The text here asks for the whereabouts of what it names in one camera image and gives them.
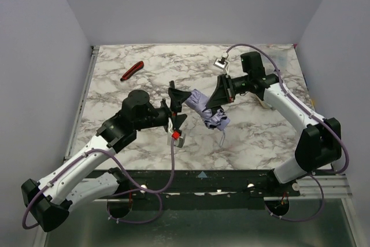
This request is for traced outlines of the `lavender umbrella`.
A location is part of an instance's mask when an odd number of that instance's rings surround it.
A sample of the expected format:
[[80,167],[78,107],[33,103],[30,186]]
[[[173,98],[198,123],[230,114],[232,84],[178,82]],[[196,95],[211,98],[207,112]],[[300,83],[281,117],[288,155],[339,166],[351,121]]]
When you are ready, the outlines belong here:
[[221,106],[207,108],[206,104],[208,101],[208,96],[197,89],[193,89],[191,95],[185,100],[185,104],[200,115],[208,129],[217,129],[223,133],[219,142],[219,146],[222,147],[225,141],[225,129],[230,123],[230,119]]

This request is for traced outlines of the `beige umbrella sleeve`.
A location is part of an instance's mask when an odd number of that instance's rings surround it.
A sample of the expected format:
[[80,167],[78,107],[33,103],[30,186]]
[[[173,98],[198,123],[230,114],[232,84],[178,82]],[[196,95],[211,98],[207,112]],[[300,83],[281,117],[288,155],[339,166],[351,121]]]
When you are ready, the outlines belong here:
[[261,106],[265,109],[270,109],[270,110],[275,110],[275,108],[270,105],[269,103],[265,102],[264,100],[261,100],[260,98],[257,97],[257,100],[259,101],[259,103],[261,104]]

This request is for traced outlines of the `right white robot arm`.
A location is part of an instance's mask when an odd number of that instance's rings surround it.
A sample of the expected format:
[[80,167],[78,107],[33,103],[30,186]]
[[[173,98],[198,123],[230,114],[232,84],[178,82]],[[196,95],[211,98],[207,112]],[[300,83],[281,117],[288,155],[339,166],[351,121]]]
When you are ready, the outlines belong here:
[[240,56],[244,76],[230,77],[227,56],[215,61],[223,74],[217,77],[216,88],[206,104],[213,109],[235,101],[238,94],[253,93],[259,100],[276,109],[300,135],[292,158],[273,169],[269,176],[273,185],[285,184],[341,158],[339,144],[341,125],[335,118],[326,119],[311,110],[280,82],[275,73],[266,74],[260,53],[252,51]]

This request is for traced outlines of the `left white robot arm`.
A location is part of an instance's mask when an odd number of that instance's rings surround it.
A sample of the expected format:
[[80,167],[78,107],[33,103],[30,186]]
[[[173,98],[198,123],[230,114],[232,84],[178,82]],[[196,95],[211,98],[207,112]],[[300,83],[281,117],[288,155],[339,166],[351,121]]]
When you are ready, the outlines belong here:
[[30,230],[41,226],[45,232],[52,231],[59,227],[70,211],[79,204],[119,195],[117,190],[122,183],[134,186],[126,191],[127,194],[144,191],[159,196],[165,192],[174,179],[173,169],[168,183],[157,190],[148,189],[136,182],[121,163],[117,163],[118,167],[102,178],[86,184],[82,184],[82,180],[107,159],[116,161],[116,155],[136,140],[138,131],[164,127],[171,149],[175,147],[176,142],[183,143],[184,137],[180,127],[187,116],[181,111],[191,92],[170,87],[168,95],[171,103],[167,104],[163,99],[160,107],[155,108],[147,92],[131,91],[122,101],[121,109],[101,125],[96,135],[76,155],[40,180],[26,180],[21,185],[26,206],[22,227]]

